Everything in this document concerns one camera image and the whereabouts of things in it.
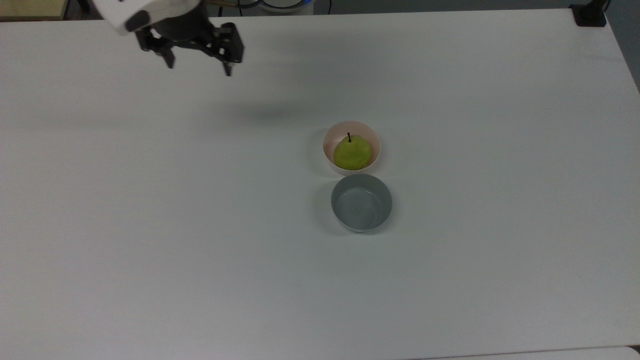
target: floor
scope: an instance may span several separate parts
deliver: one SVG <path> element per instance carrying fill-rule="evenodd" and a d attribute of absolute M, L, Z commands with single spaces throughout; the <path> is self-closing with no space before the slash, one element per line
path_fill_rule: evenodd
<path fill-rule="evenodd" d="M 83 14 L 77 0 L 70 0 L 67 10 L 69 19 L 99 19 L 100 15 L 92 8 L 89 14 Z M 505 10 L 567 8 L 572 3 L 584 4 L 586 0 L 332 0 L 331 14 L 348 13 L 394 13 L 394 12 L 441 12 L 464 10 Z M 314 14 L 327 14 L 330 0 L 316 0 Z M 218 7 L 209 8 L 211 16 L 217 16 Z M 223 17 L 239 16 L 236 9 L 226 8 Z M 257 16 L 257 9 L 243 10 L 244 16 Z M 625 56 L 636 86 L 640 89 L 640 1 L 611 0 L 607 10 L 620 49 Z"/>

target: white robot arm casing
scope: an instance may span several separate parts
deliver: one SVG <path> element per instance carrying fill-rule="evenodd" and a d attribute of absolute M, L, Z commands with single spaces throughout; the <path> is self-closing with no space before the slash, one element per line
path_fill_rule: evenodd
<path fill-rule="evenodd" d="M 188 13 L 200 0 L 93 0 L 95 7 L 121 35 L 168 17 Z"/>

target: pink bowl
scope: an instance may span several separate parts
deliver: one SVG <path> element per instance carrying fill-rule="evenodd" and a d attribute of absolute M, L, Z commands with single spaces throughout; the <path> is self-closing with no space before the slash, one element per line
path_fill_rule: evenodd
<path fill-rule="evenodd" d="M 361 168 L 360 170 L 345 170 L 338 167 L 333 162 L 333 151 L 335 150 L 335 147 L 338 146 L 338 143 L 340 143 L 342 139 L 347 136 L 347 133 L 351 133 L 352 135 L 360 135 L 369 142 L 369 145 L 371 145 L 371 160 L 369 160 L 367 166 Z M 329 130 L 327 130 L 327 132 L 324 134 L 323 150 L 326 159 L 329 161 L 329 165 L 338 174 L 366 174 L 371 171 L 372 166 L 375 164 L 378 156 L 380 155 L 380 139 L 378 138 L 376 132 L 373 131 L 373 129 L 361 122 L 343 121 L 329 128 Z"/>

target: black clamp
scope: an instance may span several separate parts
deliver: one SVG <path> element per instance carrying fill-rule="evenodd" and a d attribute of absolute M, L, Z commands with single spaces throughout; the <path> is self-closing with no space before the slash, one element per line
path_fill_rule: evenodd
<path fill-rule="evenodd" d="M 569 8 L 573 11 L 575 24 L 590 28 L 603 28 L 607 24 L 607 18 L 604 16 L 604 10 L 602 10 L 602 8 L 605 4 L 608 6 L 609 1 L 610 0 L 592 0 L 592 2 L 587 5 L 570 5 Z"/>

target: gray bowl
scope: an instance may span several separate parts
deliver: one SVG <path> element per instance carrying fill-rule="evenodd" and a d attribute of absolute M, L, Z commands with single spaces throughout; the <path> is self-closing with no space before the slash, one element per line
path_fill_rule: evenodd
<path fill-rule="evenodd" d="M 391 193 L 377 177 L 343 177 L 333 188 L 331 207 L 347 229 L 364 233 L 382 225 L 391 214 Z"/>

